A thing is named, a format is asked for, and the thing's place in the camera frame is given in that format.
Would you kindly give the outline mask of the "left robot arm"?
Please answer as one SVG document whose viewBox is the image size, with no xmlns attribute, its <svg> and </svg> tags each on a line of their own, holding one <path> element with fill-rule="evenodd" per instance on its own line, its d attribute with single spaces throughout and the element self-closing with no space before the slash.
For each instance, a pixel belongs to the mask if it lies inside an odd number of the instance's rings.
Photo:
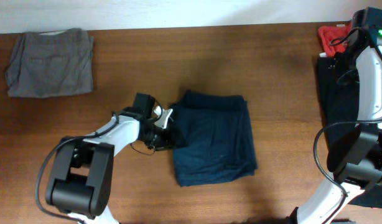
<svg viewBox="0 0 382 224">
<path fill-rule="evenodd" d="M 45 200 L 58 210 L 49 215 L 77 223 L 117 223 L 108 207 L 114 157 L 135 141 L 153 152 L 187 145 L 170 117 L 172 109 L 158 106 L 155 112 L 153 118 L 148 110 L 127 107 L 94 133 L 62 138 L 47 156 L 54 164 Z"/>
</svg>

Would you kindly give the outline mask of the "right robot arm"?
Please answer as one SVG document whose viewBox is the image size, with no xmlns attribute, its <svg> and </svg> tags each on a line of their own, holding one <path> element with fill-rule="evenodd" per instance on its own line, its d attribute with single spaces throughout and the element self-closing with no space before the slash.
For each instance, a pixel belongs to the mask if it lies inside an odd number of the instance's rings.
<svg viewBox="0 0 382 224">
<path fill-rule="evenodd" d="M 382 46 L 378 30 L 356 27 L 345 40 L 352 47 L 353 79 L 358 85 L 358 116 L 325 125 L 316 135 L 313 155 L 325 179 L 289 223 L 331 223 L 355 197 L 382 185 Z M 351 126 L 328 152 L 327 168 L 317 159 L 318 141 L 331 129 Z"/>
</svg>

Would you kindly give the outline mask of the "navy blue shorts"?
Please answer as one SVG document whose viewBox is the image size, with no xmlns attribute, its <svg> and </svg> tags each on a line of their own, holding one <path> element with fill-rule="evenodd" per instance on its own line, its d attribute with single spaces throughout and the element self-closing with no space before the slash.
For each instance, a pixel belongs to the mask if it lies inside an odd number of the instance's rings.
<svg viewBox="0 0 382 224">
<path fill-rule="evenodd" d="M 241 95 L 187 91 L 174 103 L 175 125 L 187 146 L 173 151 L 182 187 L 220 184 L 254 175 L 258 168 L 247 101 Z"/>
</svg>

